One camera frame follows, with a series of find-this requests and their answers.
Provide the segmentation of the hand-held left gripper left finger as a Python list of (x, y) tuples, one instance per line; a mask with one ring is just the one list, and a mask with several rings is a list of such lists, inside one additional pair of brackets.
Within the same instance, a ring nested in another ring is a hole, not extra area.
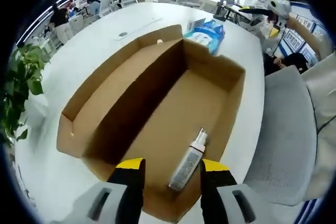
[(144, 184), (145, 159), (125, 160), (106, 182), (98, 182), (80, 195), (64, 220), (52, 223), (138, 223)]

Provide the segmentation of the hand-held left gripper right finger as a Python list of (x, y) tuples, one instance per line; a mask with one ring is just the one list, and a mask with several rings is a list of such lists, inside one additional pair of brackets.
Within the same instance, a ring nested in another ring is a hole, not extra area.
[(237, 184), (225, 165), (203, 159), (200, 179), (205, 223), (266, 222), (266, 202), (246, 184)]

